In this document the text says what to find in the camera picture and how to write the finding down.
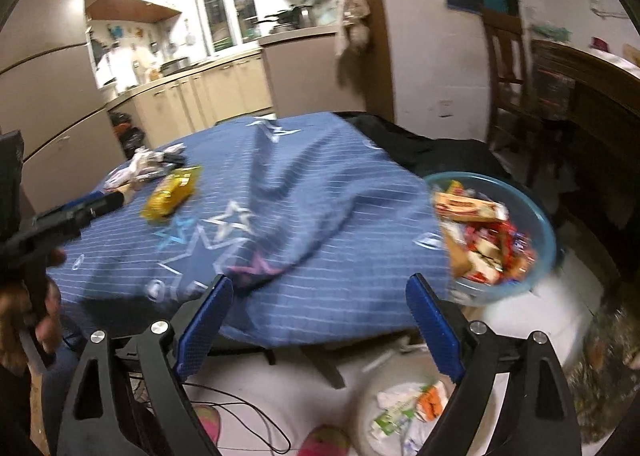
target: blue gripper pad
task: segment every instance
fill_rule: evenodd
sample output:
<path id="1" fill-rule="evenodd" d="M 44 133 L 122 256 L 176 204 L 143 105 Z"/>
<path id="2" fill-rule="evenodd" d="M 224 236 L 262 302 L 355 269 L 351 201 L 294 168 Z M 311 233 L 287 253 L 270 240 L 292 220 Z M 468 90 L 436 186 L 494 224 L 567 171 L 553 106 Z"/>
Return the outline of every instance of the blue gripper pad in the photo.
<path id="1" fill-rule="evenodd" d="M 231 280 L 221 277 L 215 288 L 204 297 L 175 349 L 174 373 L 181 381 L 200 370 L 211 349 L 234 299 Z"/>
<path id="2" fill-rule="evenodd" d="M 465 375 L 460 360 L 460 340 L 450 328 L 440 311 L 437 297 L 428 289 L 428 283 L 421 274 L 415 274 L 407 281 L 406 303 L 418 329 L 429 347 L 438 370 L 448 375 L 454 384 L 458 384 Z"/>

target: hand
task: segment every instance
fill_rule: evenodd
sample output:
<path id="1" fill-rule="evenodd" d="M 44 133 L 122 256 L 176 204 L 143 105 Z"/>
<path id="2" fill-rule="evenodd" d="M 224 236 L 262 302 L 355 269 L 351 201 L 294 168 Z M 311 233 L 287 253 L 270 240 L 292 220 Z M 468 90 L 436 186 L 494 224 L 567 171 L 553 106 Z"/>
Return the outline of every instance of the hand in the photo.
<path id="1" fill-rule="evenodd" d="M 66 260 L 62 249 L 56 248 L 49 255 L 49 266 L 59 266 Z M 15 375 L 21 375 L 27 367 L 27 355 L 22 349 L 18 331 L 24 327 L 24 315 L 31 309 L 29 292 L 21 281 L 0 285 L 0 364 Z M 53 353 L 62 342 L 60 325 L 60 290 L 49 279 L 45 299 L 47 316 L 36 325 L 36 338 L 47 353 Z"/>

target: kitchen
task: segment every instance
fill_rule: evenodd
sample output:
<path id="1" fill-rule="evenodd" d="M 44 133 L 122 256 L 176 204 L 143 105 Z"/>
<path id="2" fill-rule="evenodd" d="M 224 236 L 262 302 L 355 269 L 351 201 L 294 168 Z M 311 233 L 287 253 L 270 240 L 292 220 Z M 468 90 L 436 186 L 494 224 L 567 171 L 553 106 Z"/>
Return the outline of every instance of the kitchen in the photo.
<path id="1" fill-rule="evenodd" d="M 338 78 L 336 7 L 20 0 L 0 33 L 0 126 L 22 130 L 35 210 L 90 191 L 132 148 L 235 116 L 363 111 L 363 93 Z"/>

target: plastic container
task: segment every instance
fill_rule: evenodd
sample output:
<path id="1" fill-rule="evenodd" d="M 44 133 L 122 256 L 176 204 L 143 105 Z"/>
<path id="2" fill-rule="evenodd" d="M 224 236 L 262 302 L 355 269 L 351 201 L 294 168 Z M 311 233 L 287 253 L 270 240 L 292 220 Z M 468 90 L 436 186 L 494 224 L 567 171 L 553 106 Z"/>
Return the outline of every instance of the plastic container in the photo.
<path id="1" fill-rule="evenodd" d="M 556 262 L 556 235 L 545 213 L 523 192 L 506 182 L 471 172 L 439 172 L 424 178 L 432 191 L 446 191 L 452 180 L 459 181 L 465 189 L 475 189 L 490 200 L 501 202 L 509 210 L 509 219 L 518 229 L 530 237 L 536 251 L 536 262 L 519 282 L 503 282 L 494 286 L 473 282 L 463 277 L 450 284 L 449 300 L 464 306 L 484 306 L 505 297 L 526 293 Z"/>

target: yellow plastic wrapper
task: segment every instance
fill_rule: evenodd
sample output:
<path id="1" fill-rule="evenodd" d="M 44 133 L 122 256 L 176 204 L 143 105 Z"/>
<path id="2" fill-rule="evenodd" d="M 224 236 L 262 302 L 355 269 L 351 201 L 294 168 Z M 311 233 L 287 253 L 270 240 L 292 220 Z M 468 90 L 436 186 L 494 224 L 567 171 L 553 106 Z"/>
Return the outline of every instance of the yellow plastic wrapper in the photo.
<path id="1" fill-rule="evenodd" d="M 140 215 L 149 221 L 162 220 L 171 215 L 195 190 L 201 169 L 199 165 L 175 169 L 149 196 Z"/>

